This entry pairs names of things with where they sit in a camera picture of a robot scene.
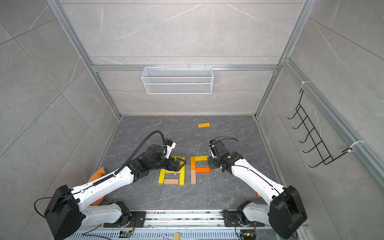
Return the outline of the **lime yellow block short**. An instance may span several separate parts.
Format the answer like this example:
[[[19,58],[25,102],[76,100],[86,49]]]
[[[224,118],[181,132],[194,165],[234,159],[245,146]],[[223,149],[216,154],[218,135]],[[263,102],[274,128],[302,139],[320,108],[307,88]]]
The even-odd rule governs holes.
[[[182,170],[183,167],[186,165],[186,161],[183,158],[180,158],[180,163],[181,163],[180,170]]]

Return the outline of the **lime yellow block long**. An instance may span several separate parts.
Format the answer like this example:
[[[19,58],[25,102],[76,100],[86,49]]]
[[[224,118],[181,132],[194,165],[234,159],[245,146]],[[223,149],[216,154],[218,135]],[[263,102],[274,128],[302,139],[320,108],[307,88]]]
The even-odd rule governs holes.
[[[180,174],[180,171],[168,171],[168,170],[164,170],[165,171],[165,174]]]

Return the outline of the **orange block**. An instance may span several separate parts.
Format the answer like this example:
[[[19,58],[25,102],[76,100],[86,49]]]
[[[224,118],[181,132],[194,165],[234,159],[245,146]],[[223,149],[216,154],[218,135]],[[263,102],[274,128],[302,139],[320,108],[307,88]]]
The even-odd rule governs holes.
[[[210,168],[196,168],[196,173],[210,173]]]
[[[191,170],[195,170],[196,169],[195,157],[190,158],[190,163],[191,163]]]

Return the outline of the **tan wooden block angled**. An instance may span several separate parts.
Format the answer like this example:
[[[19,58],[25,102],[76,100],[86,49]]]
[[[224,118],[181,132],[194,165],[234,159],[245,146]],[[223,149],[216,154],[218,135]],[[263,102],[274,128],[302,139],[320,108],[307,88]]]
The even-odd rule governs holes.
[[[196,176],[196,170],[191,169],[191,184],[196,185],[197,184],[197,176]]]

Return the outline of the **yellow block angled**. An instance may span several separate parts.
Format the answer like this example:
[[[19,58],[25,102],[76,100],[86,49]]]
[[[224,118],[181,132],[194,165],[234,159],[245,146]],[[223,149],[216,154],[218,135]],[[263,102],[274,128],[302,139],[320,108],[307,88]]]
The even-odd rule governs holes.
[[[208,161],[208,156],[197,156],[195,157],[196,162],[205,162]]]

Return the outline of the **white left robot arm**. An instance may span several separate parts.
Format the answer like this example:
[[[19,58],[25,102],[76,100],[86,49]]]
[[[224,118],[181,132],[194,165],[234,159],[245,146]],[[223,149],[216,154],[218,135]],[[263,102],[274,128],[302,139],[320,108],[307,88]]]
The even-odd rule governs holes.
[[[163,147],[153,144],[136,158],[97,180],[73,188],[64,185],[56,189],[43,214],[54,239],[64,240],[84,227],[91,217],[86,214],[91,204],[147,176],[152,169],[180,171],[186,161],[171,157],[175,146],[175,143]]]

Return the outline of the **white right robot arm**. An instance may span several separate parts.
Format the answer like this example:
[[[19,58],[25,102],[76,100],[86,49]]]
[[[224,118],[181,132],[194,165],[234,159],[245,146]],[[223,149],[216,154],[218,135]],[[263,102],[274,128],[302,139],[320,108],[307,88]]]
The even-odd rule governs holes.
[[[242,155],[230,152],[222,140],[209,142],[210,168],[221,169],[249,185],[266,202],[265,205],[245,202],[238,208],[244,221],[258,222],[272,227],[280,239],[293,237],[308,219],[302,198],[293,186],[285,187],[255,169]]]

